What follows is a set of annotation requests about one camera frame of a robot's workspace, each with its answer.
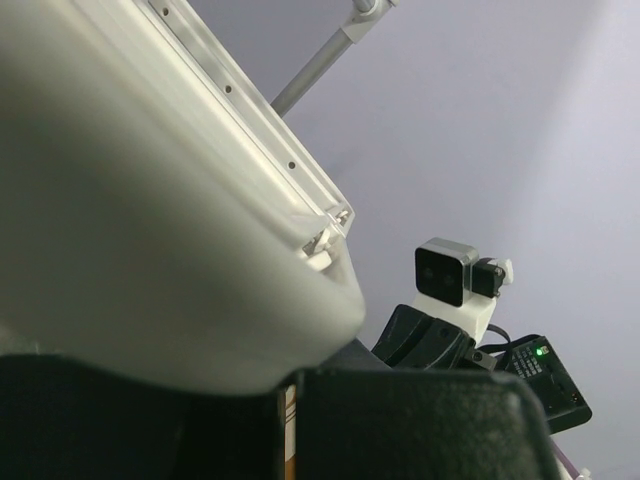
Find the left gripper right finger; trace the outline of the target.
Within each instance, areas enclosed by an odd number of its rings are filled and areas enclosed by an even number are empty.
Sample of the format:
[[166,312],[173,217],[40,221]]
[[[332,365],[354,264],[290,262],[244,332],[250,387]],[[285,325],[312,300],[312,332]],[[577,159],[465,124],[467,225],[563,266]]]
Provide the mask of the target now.
[[298,479],[557,479],[542,408],[520,379],[471,371],[304,369]]

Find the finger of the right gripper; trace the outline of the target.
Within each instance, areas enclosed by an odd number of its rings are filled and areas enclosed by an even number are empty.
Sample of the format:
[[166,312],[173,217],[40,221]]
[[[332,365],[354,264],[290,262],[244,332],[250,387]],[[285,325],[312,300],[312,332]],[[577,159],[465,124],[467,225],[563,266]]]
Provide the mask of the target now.
[[392,369],[448,370],[474,347],[475,341],[462,328],[400,304],[372,353]]

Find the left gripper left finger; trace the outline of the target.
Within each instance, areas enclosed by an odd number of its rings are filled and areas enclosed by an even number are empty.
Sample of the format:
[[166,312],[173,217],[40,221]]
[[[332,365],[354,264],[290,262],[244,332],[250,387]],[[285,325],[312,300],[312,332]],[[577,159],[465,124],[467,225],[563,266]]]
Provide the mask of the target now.
[[276,479],[272,397],[195,395],[55,355],[1,359],[4,479]]

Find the white clip hanger frame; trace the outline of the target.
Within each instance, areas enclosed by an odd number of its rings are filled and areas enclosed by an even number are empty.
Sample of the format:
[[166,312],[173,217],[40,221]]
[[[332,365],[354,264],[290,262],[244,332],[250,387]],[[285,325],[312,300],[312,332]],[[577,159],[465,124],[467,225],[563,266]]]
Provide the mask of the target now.
[[4,330],[262,393],[357,336],[353,219],[190,3],[2,3]]

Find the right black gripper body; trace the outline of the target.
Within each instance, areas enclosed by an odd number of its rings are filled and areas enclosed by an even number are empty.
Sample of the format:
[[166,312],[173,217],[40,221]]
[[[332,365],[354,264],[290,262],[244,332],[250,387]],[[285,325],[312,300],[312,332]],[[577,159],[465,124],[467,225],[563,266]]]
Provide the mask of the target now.
[[504,370],[509,361],[512,339],[501,327],[490,324],[490,333],[501,336],[504,341],[479,346],[463,329],[442,322],[435,336],[428,335],[431,342],[425,369],[434,370],[478,370],[494,372]]

